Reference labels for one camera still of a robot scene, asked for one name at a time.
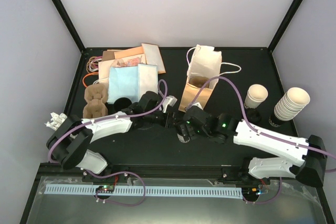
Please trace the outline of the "brown paper takeout bag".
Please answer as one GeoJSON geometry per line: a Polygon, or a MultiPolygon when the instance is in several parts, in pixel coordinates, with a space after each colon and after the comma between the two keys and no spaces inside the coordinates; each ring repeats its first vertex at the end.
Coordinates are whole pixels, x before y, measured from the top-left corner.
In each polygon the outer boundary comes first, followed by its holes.
{"type": "Polygon", "coordinates": [[[205,107],[214,91],[218,80],[210,78],[229,73],[238,73],[241,71],[239,65],[227,63],[229,66],[236,67],[235,71],[221,72],[222,53],[215,51],[212,46],[196,45],[187,52],[192,52],[192,56],[186,56],[188,63],[187,78],[182,94],[179,111],[185,112],[190,104],[199,103],[205,107]]]}

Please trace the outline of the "black plastic cup lid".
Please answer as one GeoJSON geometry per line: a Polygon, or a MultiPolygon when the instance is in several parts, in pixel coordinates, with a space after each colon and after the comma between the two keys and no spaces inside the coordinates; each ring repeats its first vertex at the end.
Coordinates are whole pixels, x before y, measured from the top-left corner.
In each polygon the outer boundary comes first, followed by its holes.
{"type": "Polygon", "coordinates": [[[180,125],[177,128],[177,137],[182,143],[188,143],[191,140],[190,133],[185,125],[180,125]]]}

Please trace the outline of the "brown pulp cup carrier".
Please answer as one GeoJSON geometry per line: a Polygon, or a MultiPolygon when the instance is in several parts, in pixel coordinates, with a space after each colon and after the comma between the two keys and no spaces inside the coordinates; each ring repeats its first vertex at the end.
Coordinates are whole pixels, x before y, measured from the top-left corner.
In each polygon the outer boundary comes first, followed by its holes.
{"type": "Polygon", "coordinates": [[[189,79],[189,84],[194,87],[201,88],[207,81],[207,77],[193,76],[189,79]]]}

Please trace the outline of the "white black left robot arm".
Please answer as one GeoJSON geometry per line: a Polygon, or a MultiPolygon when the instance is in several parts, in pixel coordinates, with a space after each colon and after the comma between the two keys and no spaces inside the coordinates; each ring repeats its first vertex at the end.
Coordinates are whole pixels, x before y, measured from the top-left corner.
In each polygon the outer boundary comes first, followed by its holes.
{"type": "Polygon", "coordinates": [[[97,119],[67,117],[47,141],[50,159],[63,169],[81,168],[89,170],[102,182],[108,181],[113,169],[99,153],[89,149],[89,145],[101,138],[126,133],[142,128],[146,123],[168,127],[171,115],[168,107],[177,101],[174,96],[163,96],[147,91],[138,102],[122,105],[113,115],[97,119]]]}

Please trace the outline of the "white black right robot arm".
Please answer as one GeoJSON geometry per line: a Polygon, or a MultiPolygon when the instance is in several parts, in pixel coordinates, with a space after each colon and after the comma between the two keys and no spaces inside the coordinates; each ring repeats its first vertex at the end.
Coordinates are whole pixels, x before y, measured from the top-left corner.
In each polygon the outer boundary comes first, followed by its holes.
{"type": "Polygon", "coordinates": [[[323,186],[327,156],[322,138],[316,135],[303,138],[280,134],[225,113],[212,116],[198,105],[186,109],[177,128],[183,143],[202,136],[219,144],[232,140],[236,145],[272,154],[271,158],[247,159],[245,167],[238,171],[239,179],[245,184],[255,179],[285,177],[310,187],[323,186]]]}

